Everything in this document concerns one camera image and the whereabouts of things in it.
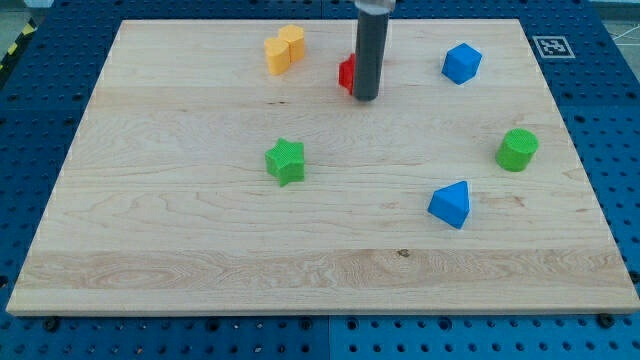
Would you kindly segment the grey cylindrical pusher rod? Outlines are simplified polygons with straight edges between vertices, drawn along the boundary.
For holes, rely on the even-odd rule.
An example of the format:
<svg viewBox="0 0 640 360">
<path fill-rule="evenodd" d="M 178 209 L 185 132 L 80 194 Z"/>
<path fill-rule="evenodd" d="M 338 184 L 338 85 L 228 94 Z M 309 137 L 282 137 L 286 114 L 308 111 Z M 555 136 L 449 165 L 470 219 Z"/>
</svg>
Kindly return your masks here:
<svg viewBox="0 0 640 360">
<path fill-rule="evenodd" d="M 390 11 L 361 9 L 358 14 L 353 96 L 359 101 L 377 98 Z"/>
</svg>

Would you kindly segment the silver rod mount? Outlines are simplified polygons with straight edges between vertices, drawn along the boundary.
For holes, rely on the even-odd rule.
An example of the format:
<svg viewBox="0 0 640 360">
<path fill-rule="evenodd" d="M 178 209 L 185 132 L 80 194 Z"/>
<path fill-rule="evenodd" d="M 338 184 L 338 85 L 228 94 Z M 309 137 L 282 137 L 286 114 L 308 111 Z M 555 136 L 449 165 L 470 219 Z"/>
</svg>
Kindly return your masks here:
<svg viewBox="0 0 640 360">
<path fill-rule="evenodd" d="M 355 0 L 355 6 L 366 13 L 391 13 L 396 0 Z"/>
</svg>

